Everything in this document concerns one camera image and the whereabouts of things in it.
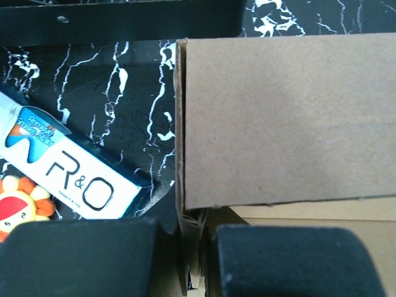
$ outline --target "flower keychain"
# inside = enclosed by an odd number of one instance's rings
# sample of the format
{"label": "flower keychain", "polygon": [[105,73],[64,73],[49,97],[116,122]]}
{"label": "flower keychain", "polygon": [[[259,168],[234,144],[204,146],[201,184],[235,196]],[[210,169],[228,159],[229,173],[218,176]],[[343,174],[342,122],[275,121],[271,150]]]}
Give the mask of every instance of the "flower keychain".
{"label": "flower keychain", "polygon": [[0,242],[18,225],[49,220],[55,211],[50,194],[30,178],[0,180]]}

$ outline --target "ampersand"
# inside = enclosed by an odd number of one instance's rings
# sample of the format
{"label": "ampersand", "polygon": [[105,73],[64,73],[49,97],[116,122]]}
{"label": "ampersand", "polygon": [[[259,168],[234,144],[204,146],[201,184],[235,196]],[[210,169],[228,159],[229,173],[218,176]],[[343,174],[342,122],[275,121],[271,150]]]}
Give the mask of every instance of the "ampersand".
{"label": "ampersand", "polygon": [[84,176],[84,175],[82,175],[77,181],[75,181],[75,182],[74,182],[74,185],[75,185],[77,188],[81,189],[82,186],[84,185],[84,184],[82,183],[83,180],[85,180],[85,176]]}

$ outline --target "marble countertop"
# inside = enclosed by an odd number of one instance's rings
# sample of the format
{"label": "marble countertop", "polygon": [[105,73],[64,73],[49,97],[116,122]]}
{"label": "marble countertop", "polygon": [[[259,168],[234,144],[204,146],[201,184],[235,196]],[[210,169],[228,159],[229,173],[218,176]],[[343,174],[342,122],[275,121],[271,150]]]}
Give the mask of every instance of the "marble countertop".
{"label": "marble countertop", "polygon": [[[248,0],[240,37],[379,32],[396,32],[394,0]],[[175,40],[0,48],[0,81],[142,170],[154,204],[175,179],[174,59]],[[56,204],[55,220],[81,218]]]}

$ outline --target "cardboard flap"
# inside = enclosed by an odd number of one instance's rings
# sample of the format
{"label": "cardboard flap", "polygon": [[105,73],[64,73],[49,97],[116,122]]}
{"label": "cardboard flap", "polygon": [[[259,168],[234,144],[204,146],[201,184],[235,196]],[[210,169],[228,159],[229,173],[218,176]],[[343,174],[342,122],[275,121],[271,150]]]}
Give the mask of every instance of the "cardboard flap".
{"label": "cardboard flap", "polygon": [[396,34],[189,40],[184,207],[396,193]]}

